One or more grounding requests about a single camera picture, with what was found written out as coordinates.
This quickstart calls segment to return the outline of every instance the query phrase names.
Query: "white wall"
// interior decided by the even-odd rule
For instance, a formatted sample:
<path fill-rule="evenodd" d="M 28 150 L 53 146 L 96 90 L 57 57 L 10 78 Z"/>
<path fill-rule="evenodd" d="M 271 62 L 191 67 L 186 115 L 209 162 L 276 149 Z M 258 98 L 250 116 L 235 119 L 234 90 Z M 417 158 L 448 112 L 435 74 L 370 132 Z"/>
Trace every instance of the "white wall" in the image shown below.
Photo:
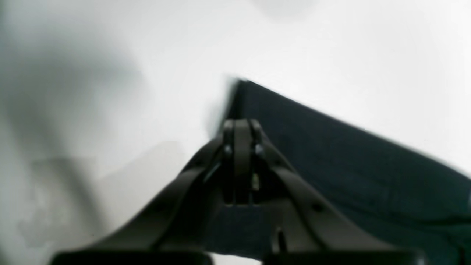
<path fill-rule="evenodd" d="M 468 174 L 465 0 L 3 0 L 0 263 L 135 214 L 240 76 Z"/>

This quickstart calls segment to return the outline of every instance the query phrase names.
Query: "black plastic part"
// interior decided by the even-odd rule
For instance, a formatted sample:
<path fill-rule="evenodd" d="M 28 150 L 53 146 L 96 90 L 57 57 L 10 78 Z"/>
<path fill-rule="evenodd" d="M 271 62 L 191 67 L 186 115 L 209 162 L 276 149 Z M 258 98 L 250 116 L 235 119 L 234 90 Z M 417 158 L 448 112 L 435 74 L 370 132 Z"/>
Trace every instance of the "black plastic part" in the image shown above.
<path fill-rule="evenodd" d="M 85 251 L 57 256 L 53 264 L 72 257 L 135 258 L 135 264 L 145 259 L 165 264 L 174 257 L 173 264 L 184 264 L 169 252 L 203 253 L 206 232 L 222 207 L 254 204 L 271 220 L 275 256 L 268 263 L 305 264 L 306 258 L 311 264 L 338 264 L 351 258 L 392 264 L 383 261 L 393 257 L 397 264 L 424 264 L 420 253 L 382 242 L 336 211 L 297 175 L 255 120 L 228 120 L 222 134 L 202 147 L 133 220 Z"/>

